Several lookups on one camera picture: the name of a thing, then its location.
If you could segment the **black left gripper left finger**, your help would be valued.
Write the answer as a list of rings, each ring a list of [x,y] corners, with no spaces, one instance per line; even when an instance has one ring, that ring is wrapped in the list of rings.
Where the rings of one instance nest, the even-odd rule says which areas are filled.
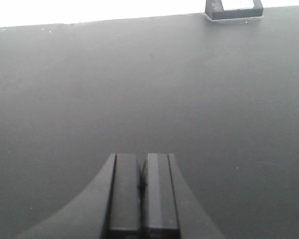
[[[100,172],[58,212],[19,239],[138,239],[140,173],[135,155],[112,153]]]

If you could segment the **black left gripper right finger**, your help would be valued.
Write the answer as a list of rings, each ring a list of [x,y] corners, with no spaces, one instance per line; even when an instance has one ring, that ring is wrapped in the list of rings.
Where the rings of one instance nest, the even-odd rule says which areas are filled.
[[[223,239],[185,182],[173,154],[149,153],[143,166],[145,239]]]

